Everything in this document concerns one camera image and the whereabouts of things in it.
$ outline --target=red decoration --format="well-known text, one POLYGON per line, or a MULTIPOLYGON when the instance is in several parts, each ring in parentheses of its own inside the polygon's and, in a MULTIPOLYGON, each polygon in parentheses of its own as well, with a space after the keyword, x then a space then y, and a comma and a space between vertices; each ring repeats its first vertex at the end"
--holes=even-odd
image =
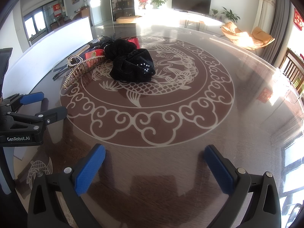
POLYGON ((148 0, 138 0, 141 4, 146 4, 148 0))
POLYGON ((128 39, 129 42, 132 42, 136 45, 136 48, 137 49, 140 49, 140 45, 139 45, 139 42, 138 42, 138 38, 132 38, 132 39, 128 39))
POLYGON ((295 11, 295 13, 294 13, 294 19, 293 19, 293 21, 297 25, 297 27, 302 31, 303 30, 303 26, 304 26, 304 20, 300 16, 300 14, 297 11, 297 9, 294 9, 294 11, 295 11))
POLYGON ((272 91, 269 90, 267 87, 264 87, 263 91, 260 93, 257 100, 265 104, 267 100, 270 99, 271 96, 272 96, 272 91))
POLYGON ((58 17, 61 15, 61 8, 60 8, 60 4, 57 3, 53 6, 53 10, 54 10, 54 16, 58 17))
MULTIPOLYGON (((104 50, 102 50, 102 49, 93 50, 93 51, 87 52, 85 54, 85 58, 89 59, 94 56, 100 56, 100 55, 103 55, 103 53, 104 53, 104 50)), ((99 60, 100 59, 92 59, 90 61, 87 61, 88 67, 90 68, 93 64, 97 63, 99 60)))

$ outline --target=blue gripper pad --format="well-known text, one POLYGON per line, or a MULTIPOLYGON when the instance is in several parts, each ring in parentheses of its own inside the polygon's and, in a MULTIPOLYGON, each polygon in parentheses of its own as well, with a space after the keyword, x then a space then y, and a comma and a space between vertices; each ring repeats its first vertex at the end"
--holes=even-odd
POLYGON ((35 103, 38 101, 42 101, 44 99, 44 94, 43 92, 38 92, 38 93, 31 93, 28 95, 24 95, 21 99, 20 99, 20 103, 23 105, 28 105, 31 103, 35 103))
POLYGON ((213 151, 211 146, 207 146, 204 151, 204 159, 208 164, 213 176, 224 194, 232 194, 234 192, 234 179, 221 162, 219 157, 213 151))
POLYGON ((74 189, 78 196, 88 191, 89 186, 91 185, 91 182, 93 181, 93 178, 99 170, 104 159, 105 147, 103 145, 99 145, 97 146, 97 149, 92 153, 90 159, 80 170, 79 174, 75 177, 74 189))

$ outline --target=wooden chair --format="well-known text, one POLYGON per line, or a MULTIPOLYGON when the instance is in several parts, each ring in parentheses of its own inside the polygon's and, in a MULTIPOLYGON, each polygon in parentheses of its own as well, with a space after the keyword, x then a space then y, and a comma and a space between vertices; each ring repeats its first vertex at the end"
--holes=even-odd
POLYGON ((50 27, 51 27, 52 31, 54 31, 55 29, 59 28, 58 22, 53 22, 53 23, 51 23, 51 24, 50 24, 50 27))
POLYGON ((283 73, 290 79, 299 94, 304 89, 304 62, 289 48, 287 48, 280 69, 284 69, 283 73))

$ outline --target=fish pattern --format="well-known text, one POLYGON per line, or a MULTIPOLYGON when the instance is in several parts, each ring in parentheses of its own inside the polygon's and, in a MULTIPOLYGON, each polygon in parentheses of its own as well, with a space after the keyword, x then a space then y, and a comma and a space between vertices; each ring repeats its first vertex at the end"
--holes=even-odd
POLYGON ((31 189, 33 188, 33 181, 36 177, 36 174, 39 171, 44 171, 45 174, 53 173, 53 164, 52 164, 52 160, 50 157, 49 157, 48 165, 46 165, 44 162, 42 162, 40 160, 31 161, 31 167, 28 171, 27 178, 26 178, 26 183, 29 185, 29 187, 31 189))

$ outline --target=glass tabletop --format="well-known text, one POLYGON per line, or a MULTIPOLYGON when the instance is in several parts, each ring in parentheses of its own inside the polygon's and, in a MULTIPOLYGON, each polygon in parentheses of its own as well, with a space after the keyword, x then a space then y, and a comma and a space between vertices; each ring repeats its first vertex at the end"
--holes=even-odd
POLYGON ((116 24, 94 27, 93 36, 136 36, 156 74, 148 83, 117 82, 106 61, 67 90, 65 76, 53 81, 52 71, 37 84, 32 92, 47 100, 19 112, 64 105, 68 116, 47 127, 42 146, 14 158, 26 209, 38 171, 73 166, 96 143, 107 156, 82 199, 103 227, 206 227, 228 198, 203 160, 209 144, 248 173, 273 173, 282 219, 302 203, 303 103, 273 66, 223 38, 186 28, 116 24))

